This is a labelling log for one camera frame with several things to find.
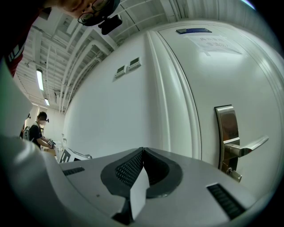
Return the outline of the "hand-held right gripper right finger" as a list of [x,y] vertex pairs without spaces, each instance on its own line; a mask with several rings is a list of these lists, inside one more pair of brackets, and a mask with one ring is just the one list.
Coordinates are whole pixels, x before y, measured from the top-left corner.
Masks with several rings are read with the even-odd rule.
[[147,199],[133,227],[247,227],[261,214],[270,194],[257,199],[248,189],[201,160],[158,149],[178,163],[183,177],[168,195]]

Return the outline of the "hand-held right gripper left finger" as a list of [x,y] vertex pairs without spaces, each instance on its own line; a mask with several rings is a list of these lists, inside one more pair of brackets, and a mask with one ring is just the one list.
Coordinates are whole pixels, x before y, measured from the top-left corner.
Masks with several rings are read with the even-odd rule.
[[140,227],[132,216],[130,193],[113,195],[101,171],[142,148],[84,161],[58,163],[47,152],[18,137],[0,138],[0,165],[13,195],[48,227]]

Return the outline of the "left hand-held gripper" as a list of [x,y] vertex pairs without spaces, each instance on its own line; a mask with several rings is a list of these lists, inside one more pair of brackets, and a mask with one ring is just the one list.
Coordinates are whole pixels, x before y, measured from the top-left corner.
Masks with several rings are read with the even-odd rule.
[[92,156],[89,154],[87,155],[81,154],[70,148],[65,148],[59,159],[59,163],[67,163],[67,162],[74,162],[74,161],[88,160],[88,159],[92,159]]

